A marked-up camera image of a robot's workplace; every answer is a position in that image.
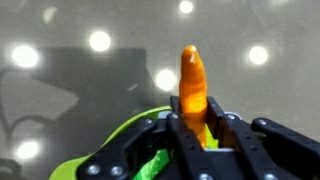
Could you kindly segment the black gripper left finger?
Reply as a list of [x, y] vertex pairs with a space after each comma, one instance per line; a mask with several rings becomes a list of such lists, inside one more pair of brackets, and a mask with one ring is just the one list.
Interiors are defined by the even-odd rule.
[[133, 180], [152, 160], [156, 180], [197, 180], [201, 155], [200, 143], [179, 114], [142, 117], [82, 162], [76, 180]]

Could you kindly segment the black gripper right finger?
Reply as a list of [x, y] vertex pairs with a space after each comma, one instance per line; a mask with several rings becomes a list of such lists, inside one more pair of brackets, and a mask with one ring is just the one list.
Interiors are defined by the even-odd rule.
[[207, 98], [207, 123], [219, 148], [240, 154], [251, 180], [319, 180], [320, 143], [271, 119], [250, 123]]

